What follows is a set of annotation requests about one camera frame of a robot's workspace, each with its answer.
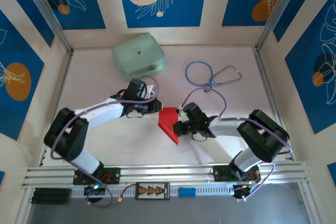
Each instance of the orange circle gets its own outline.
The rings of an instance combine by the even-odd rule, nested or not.
[[[8,72],[5,73],[5,76],[8,77],[8,80],[5,81],[5,86],[9,96],[16,101],[26,100],[32,86],[28,68],[21,63],[12,63],[6,70]]]
[[[312,81],[313,81],[314,86],[316,86],[316,87],[322,86],[322,84],[323,84],[323,74],[321,74],[320,72],[316,72],[313,75]]]
[[[252,10],[252,18],[258,22],[268,20],[276,2],[277,0],[260,0]]]
[[[58,7],[57,7],[58,11],[64,15],[68,15],[70,14],[70,8],[69,6],[67,5],[64,5],[64,4],[60,4]]]

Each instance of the stethoscope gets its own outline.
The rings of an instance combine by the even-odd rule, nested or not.
[[[192,81],[189,79],[189,77],[188,77],[188,68],[189,68],[192,64],[195,64],[195,63],[204,64],[204,65],[206,65],[206,66],[209,67],[209,69],[210,69],[210,74],[211,74],[211,77],[210,77],[210,79],[209,79],[209,82],[199,84],[199,83],[192,82]],[[225,69],[227,69],[227,68],[233,68],[233,69],[238,73],[239,77],[238,77],[237,79],[233,79],[233,80],[229,80],[229,81],[225,81],[225,82],[220,82],[220,83],[216,82],[216,81],[214,80],[214,78],[216,77],[216,75],[218,75],[219,73],[223,72],[223,71],[224,71]],[[186,77],[187,81],[188,81],[190,84],[192,84],[192,85],[194,85],[194,86],[196,86],[196,87],[209,87],[210,89],[211,89],[211,87],[219,87],[219,86],[228,84],[228,83],[230,83],[230,82],[238,81],[238,80],[240,80],[240,79],[242,78],[241,75],[242,75],[242,74],[239,72],[239,70],[236,69],[236,68],[235,68],[234,66],[232,66],[232,65],[228,65],[228,66],[226,66],[225,68],[223,68],[222,70],[220,70],[220,71],[218,71],[217,73],[214,74],[214,73],[213,73],[213,70],[212,70],[212,67],[211,67],[208,63],[206,63],[206,62],[204,62],[204,61],[198,61],[198,60],[197,60],[197,61],[192,61],[192,62],[190,62],[190,63],[188,64],[188,66],[185,68],[185,77]]]

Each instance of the white panel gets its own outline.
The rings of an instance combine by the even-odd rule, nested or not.
[[[65,34],[74,48],[112,47],[143,33],[153,35],[160,45],[254,45],[263,26],[222,27],[227,2],[228,0],[204,0],[200,27],[128,29],[121,0],[98,0],[106,30],[67,30]]]
[[[214,71],[226,65],[234,65],[243,78],[217,88],[227,99],[228,108],[224,116],[243,116],[253,109],[261,109],[271,115],[254,54],[251,48],[228,48],[222,46],[164,46],[165,68],[154,77],[160,85],[159,100],[163,106],[180,105],[195,87],[184,76],[186,65],[193,60],[206,60]],[[208,69],[191,66],[190,77],[207,80]],[[217,81],[235,78],[229,69]],[[111,50],[75,51],[68,78],[61,97],[59,109],[85,108],[99,103],[126,88],[114,64]],[[189,99],[196,102],[207,115],[219,114],[223,109],[222,99],[214,92],[198,91]],[[219,137],[203,143],[192,141],[190,136],[180,137],[175,145],[158,127],[158,113],[142,119],[111,120],[92,129],[86,139],[85,148],[105,165],[145,164],[198,164],[230,162],[247,145],[240,137]],[[68,165],[50,160],[49,149],[44,166]]]
[[[34,159],[40,153],[65,51],[57,40],[49,48],[16,0],[0,0],[0,9],[45,63],[18,141],[0,134],[0,170],[7,175],[0,193],[0,222],[7,223],[19,207],[18,196],[27,167],[35,165]]]
[[[336,219],[336,189],[327,171],[327,164],[336,160],[336,125],[314,135],[298,92],[291,78],[285,57],[302,33],[315,18],[327,0],[306,0],[279,43],[272,36],[262,50],[273,91],[281,115],[291,136],[295,156],[307,161],[313,180],[312,187],[320,207],[323,223],[334,223]]]

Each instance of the purple cable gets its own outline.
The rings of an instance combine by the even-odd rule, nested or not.
[[[272,170],[270,171],[270,173],[267,175],[267,177],[260,183],[260,185],[252,192],[252,193],[250,193],[249,195],[247,195],[246,197],[245,197],[245,200],[247,200],[249,197],[251,197],[257,190],[259,190],[260,189],[260,187],[266,182],[266,180],[269,178],[269,176],[271,176],[272,175],[272,173],[274,172],[274,169],[275,169],[275,164],[274,163],[268,163],[268,164],[271,164],[271,165],[273,165],[273,168],[272,168]]]
[[[260,123],[253,121],[250,118],[221,118],[219,116],[221,121],[247,121],[250,123],[255,124],[256,126],[258,126],[259,128],[263,129],[264,131],[266,131],[268,134],[272,135],[276,140],[278,140],[281,144],[283,144],[285,147],[288,148],[288,151],[285,152],[280,152],[279,155],[282,154],[289,154],[293,152],[293,149],[290,147],[290,145],[288,143],[286,143],[284,140],[282,140],[279,136],[277,136],[274,132],[270,131],[269,129],[267,129],[266,127],[264,127],[263,125],[261,125]]]
[[[191,96],[192,93],[194,93],[195,91],[200,90],[200,89],[205,90],[206,87],[197,88],[197,89],[194,89],[193,91],[191,91],[191,92],[188,94],[187,98],[186,98],[186,99],[184,100],[184,102],[182,103],[181,107],[184,106],[184,104],[186,103],[186,101],[188,100],[188,98]],[[224,101],[224,108],[223,108],[223,110],[221,111],[221,113],[219,114],[219,118],[221,118],[221,116],[223,115],[223,113],[224,113],[224,111],[226,110],[226,107],[227,107],[226,99],[225,99],[225,97],[224,97],[221,93],[219,93],[217,90],[211,88],[210,91],[214,91],[214,92],[216,92],[217,94],[219,94],[219,96],[220,96],[220,97],[223,99],[223,101]]]
[[[91,111],[96,110],[96,109],[99,109],[99,108],[101,108],[101,107],[109,106],[109,105],[113,105],[113,104],[119,104],[119,103],[144,104],[144,103],[148,103],[148,102],[153,101],[153,100],[158,96],[157,94],[159,93],[159,90],[160,90],[160,88],[159,88],[159,84],[158,84],[158,82],[157,82],[153,77],[150,77],[150,76],[143,76],[143,77],[148,77],[148,78],[152,79],[152,80],[155,82],[155,85],[156,85],[157,90],[156,90],[155,95],[154,95],[152,98],[150,98],[150,99],[148,99],[148,100],[145,100],[145,101],[131,101],[131,100],[113,101],[113,102],[108,102],[108,103],[98,104],[98,105],[96,105],[96,106],[93,106],[93,107],[89,108],[89,109],[86,110],[86,111],[82,111],[82,112],[80,112],[79,114],[75,115],[75,116],[74,116],[74,117],[73,117],[73,118],[72,118],[72,119],[71,119],[71,120],[70,120],[70,121],[63,127],[63,129],[60,131],[60,133],[58,134],[56,140],[54,141],[53,146],[51,147],[50,157],[51,157],[52,159],[56,159],[56,160],[58,160],[58,159],[63,159],[62,157],[55,157],[55,156],[54,156],[55,148],[56,148],[58,142],[60,141],[61,137],[62,137],[63,134],[65,133],[65,130],[66,130],[66,129],[73,123],[73,121],[75,121],[77,118],[81,117],[82,115],[85,115],[86,113],[91,112]],[[93,205],[93,204],[91,204],[91,203],[90,203],[89,205],[94,206],[94,207],[100,207],[100,208],[104,208],[104,207],[108,207],[108,206],[110,206],[110,205],[112,204],[113,194],[112,194],[112,191],[108,188],[108,186],[107,186],[106,184],[104,184],[102,181],[100,181],[99,179],[93,177],[91,174],[87,173],[85,170],[83,170],[83,169],[77,167],[77,166],[74,165],[73,163],[70,162],[70,164],[73,165],[75,168],[79,169],[82,173],[84,173],[85,175],[87,175],[88,177],[90,177],[91,179],[93,179],[94,181],[96,181],[97,183],[99,183],[101,186],[103,186],[103,187],[109,192],[109,194],[111,195],[111,200],[110,200],[110,202],[109,202],[108,204],[106,204],[106,205]]]

